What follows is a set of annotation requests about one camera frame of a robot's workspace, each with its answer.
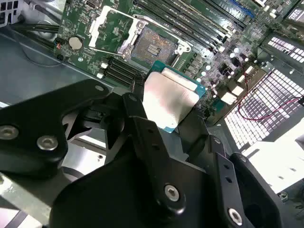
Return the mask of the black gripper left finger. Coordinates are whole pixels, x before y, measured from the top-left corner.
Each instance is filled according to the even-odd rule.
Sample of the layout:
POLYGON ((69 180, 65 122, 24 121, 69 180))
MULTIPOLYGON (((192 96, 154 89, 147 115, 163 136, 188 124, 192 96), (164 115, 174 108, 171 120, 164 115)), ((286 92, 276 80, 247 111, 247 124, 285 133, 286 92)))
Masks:
POLYGON ((186 208, 156 123, 132 93, 111 94, 87 79, 2 109, 0 128, 1 171, 32 178, 54 176, 73 137, 105 129, 111 151, 137 158, 140 201, 166 215, 186 208))

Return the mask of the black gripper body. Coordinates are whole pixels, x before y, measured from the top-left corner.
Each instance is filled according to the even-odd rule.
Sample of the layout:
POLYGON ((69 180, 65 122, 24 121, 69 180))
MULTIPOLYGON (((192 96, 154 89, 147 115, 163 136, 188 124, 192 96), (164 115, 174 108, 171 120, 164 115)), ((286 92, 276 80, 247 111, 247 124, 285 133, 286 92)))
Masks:
POLYGON ((221 228, 207 174, 172 159, 186 195, 186 209, 165 219, 152 200, 147 175, 134 155, 124 155, 72 182, 52 206, 52 228, 221 228))

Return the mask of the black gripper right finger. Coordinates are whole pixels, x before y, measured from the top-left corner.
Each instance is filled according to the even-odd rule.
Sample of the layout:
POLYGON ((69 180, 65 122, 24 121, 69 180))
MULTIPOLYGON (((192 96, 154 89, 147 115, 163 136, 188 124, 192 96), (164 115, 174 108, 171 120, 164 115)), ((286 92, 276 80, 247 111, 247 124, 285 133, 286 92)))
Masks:
POLYGON ((197 115, 187 115, 178 129, 187 161, 208 174, 219 214, 229 228, 285 227, 280 199, 247 158, 226 155, 221 140, 197 115))

